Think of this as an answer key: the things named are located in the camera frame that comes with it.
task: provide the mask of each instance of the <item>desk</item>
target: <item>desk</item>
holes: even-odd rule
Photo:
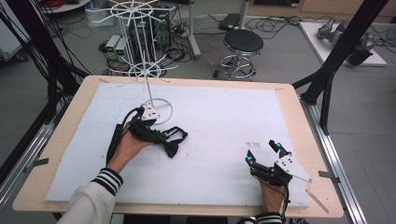
[[[198,86],[275,90],[279,106],[288,128],[290,141],[300,164],[313,179],[306,184],[311,206],[306,209],[289,209],[287,217],[340,217],[343,210],[338,196],[328,178],[318,176],[318,171],[326,171],[326,166],[318,151],[314,136],[304,116],[300,102],[289,84],[229,82],[193,79],[169,79],[173,86]],[[74,100],[68,107],[56,131],[44,149],[41,158],[49,158],[49,164],[34,168],[13,207],[17,211],[64,212],[67,203],[45,202],[60,159],[71,141],[74,131],[89,106],[96,88],[102,82],[125,83],[128,77],[86,77]],[[168,85],[160,80],[153,85]],[[205,205],[165,205],[165,204],[116,204],[115,213],[123,214],[169,214],[196,216],[253,216],[261,212],[259,206],[205,206]]]

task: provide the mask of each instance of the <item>black and white striped sleeve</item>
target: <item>black and white striped sleeve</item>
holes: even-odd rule
[[[104,187],[112,195],[116,196],[119,191],[123,180],[122,177],[109,168],[100,170],[98,176],[91,182],[95,182]]]
[[[265,213],[256,216],[257,224],[278,224],[282,223],[279,213]]]

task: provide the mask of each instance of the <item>human hand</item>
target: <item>human hand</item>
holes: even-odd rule
[[[283,186],[272,186],[260,180],[262,186],[262,207],[264,213],[279,213],[283,202],[285,188]]]
[[[113,157],[107,165],[107,168],[110,168],[119,174],[125,165],[139,154],[143,147],[147,147],[149,145],[151,145],[150,142],[142,142],[136,139],[131,132],[126,132],[121,138]]]

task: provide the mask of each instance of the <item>stool wheel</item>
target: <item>stool wheel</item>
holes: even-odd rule
[[[249,73],[251,74],[251,76],[254,76],[254,75],[256,75],[256,69],[251,69],[250,68],[250,71],[249,71]]]
[[[213,73],[213,78],[219,78],[219,70],[215,70]]]

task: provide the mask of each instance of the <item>white paper sheet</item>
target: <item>white paper sheet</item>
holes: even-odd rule
[[[151,86],[153,97],[172,103],[173,117],[153,126],[179,126],[189,133],[169,159],[162,146],[144,148],[124,168],[118,203],[260,205],[259,182],[245,157],[250,149],[264,165],[277,154],[270,139],[292,151],[274,91]],[[46,201],[69,201],[106,163],[115,125],[149,98],[141,85],[101,84],[66,149]],[[304,184],[290,182],[291,207],[308,206]]]

